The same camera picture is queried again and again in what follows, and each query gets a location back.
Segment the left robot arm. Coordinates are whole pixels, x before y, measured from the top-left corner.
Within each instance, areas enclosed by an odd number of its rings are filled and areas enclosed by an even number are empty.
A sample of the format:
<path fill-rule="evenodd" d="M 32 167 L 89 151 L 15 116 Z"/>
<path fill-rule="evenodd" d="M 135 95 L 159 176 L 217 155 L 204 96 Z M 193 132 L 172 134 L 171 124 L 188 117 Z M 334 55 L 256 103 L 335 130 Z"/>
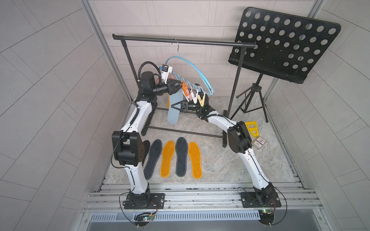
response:
<path fill-rule="evenodd" d="M 155 81 L 155 74 L 150 71 L 138 72 L 138 96 L 133 102 L 136 110 L 131 114 L 128 122 L 120 131 L 112 134 L 112 160 L 119 162 L 119 168 L 126 170 L 131 184 L 130 192 L 124 202 L 125 209 L 146 208 L 151 204 L 149 183 L 145 178 L 143 161 L 149 151 L 149 142 L 144 142 L 141 135 L 149 125 L 157 106 L 157 97 L 167 93 L 177 93 L 182 85 L 181 81 L 170 77 L 172 67 L 163 65 L 156 68 L 159 80 Z"/>

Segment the black garment rack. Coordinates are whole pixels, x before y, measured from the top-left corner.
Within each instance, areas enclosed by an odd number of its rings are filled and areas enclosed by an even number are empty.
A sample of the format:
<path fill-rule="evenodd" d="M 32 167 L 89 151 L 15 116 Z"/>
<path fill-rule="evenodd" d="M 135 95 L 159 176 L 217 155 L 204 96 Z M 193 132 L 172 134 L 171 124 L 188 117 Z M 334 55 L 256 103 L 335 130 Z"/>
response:
<path fill-rule="evenodd" d="M 127 140 L 131 137 L 137 139 L 140 135 L 146 135 L 157 109 L 157 97 L 167 94 L 170 97 L 170 113 L 174 112 L 178 115 L 181 112 L 194 111 L 201 120 L 212 123 L 223 130 L 221 136 L 223 146 L 229 145 L 234 152 L 237 152 L 239 147 L 250 148 L 251 137 L 245 123 L 235 122 L 227 115 L 216 112 L 209 105 L 209 96 L 215 91 L 205 75 L 184 57 L 177 55 L 175 58 L 191 65 L 200 75 L 206 89 L 179 77 L 167 64 L 158 67 L 151 61 L 142 63 L 142 66 L 147 64 L 154 66 L 156 73 L 142 72 L 141 69 L 132 68 L 138 85 L 138 96 L 133 102 L 136 111 L 130 117 L 129 123 L 112 137 L 114 145 L 120 144 L 121 139 Z"/>

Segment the blue multi-clip hanger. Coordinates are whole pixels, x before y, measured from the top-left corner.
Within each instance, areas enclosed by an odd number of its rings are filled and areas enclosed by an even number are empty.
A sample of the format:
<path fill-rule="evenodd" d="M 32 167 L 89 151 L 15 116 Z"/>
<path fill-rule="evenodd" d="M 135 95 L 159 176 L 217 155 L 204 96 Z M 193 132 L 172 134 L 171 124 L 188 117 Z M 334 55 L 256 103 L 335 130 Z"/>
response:
<path fill-rule="evenodd" d="M 167 65 L 171 59 L 179 59 L 187 63 L 193 70 L 187 71 L 185 77 L 181 77 L 179 74 L 172 71 L 167 82 L 169 82 L 169 80 L 180 80 L 182 82 L 182 91 L 186 101 L 192 101 L 196 104 L 200 104 L 201 107 L 204 107 L 206 105 L 207 95 L 213 95 L 215 91 L 207 77 L 199 70 L 199 68 L 180 55 L 179 43 L 176 39 L 175 41 L 178 46 L 177 55 L 169 57 L 166 60 L 165 65 Z"/>

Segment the dark grey shoe insole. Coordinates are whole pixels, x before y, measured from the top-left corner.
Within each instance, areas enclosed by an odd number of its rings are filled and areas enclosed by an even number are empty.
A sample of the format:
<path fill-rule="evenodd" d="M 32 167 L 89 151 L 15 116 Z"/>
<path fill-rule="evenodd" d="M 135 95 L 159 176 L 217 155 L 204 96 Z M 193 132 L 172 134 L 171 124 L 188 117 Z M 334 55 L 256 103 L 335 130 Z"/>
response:
<path fill-rule="evenodd" d="M 156 163 L 161 155 L 161 152 L 162 152 L 162 141 L 160 139 L 156 139 L 151 144 L 147 154 L 147 162 L 144 168 L 144 176 L 146 180 L 149 180 L 152 177 Z"/>

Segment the orange yellow shoe insole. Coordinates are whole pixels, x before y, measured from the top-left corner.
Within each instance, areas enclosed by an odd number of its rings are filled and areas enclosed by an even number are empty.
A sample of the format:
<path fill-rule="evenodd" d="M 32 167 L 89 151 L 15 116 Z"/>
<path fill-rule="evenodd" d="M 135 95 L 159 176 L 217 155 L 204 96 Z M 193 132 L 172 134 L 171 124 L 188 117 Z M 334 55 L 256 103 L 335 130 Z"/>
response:
<path fill-rule="evenodd" d="M 162 178 L 167 178 L 170 175 L 174 152 L 175 152 L 174 141 L 168 141 L 162 150 L 162 162 L 160 169 L 160 176 Z"/>

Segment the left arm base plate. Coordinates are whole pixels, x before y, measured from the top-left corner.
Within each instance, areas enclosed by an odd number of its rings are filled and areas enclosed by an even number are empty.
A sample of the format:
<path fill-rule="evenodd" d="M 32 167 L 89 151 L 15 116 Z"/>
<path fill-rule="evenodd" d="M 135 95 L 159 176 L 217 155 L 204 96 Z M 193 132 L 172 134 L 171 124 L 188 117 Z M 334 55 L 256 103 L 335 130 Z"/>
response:
<path fill-rule="evenodd" d="M 163 209 L 164 201 L 164 193 L 129 193 L 122 204 L 125 209 Z"/>

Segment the light blue insole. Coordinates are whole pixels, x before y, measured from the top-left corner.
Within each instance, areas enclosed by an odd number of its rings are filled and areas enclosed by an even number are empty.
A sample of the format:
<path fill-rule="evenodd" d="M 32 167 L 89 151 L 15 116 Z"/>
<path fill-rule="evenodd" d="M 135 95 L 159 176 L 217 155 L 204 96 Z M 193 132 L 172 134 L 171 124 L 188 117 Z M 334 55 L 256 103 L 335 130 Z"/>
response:
<path fill-rule="evenodd" d="M 184 100 L 183 91 L 179 90 L 177 93 L 174 93 L 169 96 L 169 111 L 167 120 L 169 124 L 176 124 L 179 118 L 181 102 Z"/>

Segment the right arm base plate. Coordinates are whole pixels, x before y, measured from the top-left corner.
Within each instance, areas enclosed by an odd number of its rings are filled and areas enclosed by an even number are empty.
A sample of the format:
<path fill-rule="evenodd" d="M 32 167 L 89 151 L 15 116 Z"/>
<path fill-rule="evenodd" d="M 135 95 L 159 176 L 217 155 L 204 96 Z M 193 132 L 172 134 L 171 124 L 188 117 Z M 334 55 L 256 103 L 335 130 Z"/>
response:
<path fill-rule="evenodd" d="M 280 208 L 281 201 L 277 194 L 263 199 L 253 192 L 240 192 L 243 208 Z"/>

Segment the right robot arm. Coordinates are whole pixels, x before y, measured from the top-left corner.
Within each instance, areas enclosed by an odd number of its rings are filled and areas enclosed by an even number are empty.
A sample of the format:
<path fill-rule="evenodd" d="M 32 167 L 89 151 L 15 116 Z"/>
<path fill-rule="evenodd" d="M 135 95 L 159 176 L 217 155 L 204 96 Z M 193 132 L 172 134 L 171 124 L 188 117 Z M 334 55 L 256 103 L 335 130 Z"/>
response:
<path fill-rule="evenodd" d="M 195 93 L 188 90 L 188 86 L 182 82 L 169 87 L 168 94 L 175 96 L 179 93 L 180 99 L 170 103 L 172 109 L 181 111 L 194 111 L 199 119 L 212 123 L 227 133 L 230 149 L 237 153 L 253 183 L 254 195 L 251 195 L 255 203 L 260 207 L 280 207 L 280 198 L 275 186 L 268 180 L 259 165 L 252 147 L 252 139 L 244 122 L 236 122 L 225 115 L 218 113 L 209 105 L 208 95 L 201 89 Z"/>

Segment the black shoe insole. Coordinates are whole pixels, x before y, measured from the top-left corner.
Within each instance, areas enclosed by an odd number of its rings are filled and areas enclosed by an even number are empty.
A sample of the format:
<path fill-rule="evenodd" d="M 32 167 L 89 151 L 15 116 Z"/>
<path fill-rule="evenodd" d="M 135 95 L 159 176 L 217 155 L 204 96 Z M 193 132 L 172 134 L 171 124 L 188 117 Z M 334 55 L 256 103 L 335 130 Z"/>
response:
<path fill-rule="evenodd" d="M 149 152 L 149 150 L 150 150 L 150 141 L 145 140 L 145 141 L 143 142 L 143 145 L 144 145 L 144 148 L 145 148 L 145 152 L 144 152 L 144 157 L 143 157 L 143 160 L 142 160 L 142 165 L 144 165 L 144 163 L 145 163 L 145 159 L 146 159 L 146 157 L 147 157 L 147 155 L 148 155 L 148 152 Z"/>

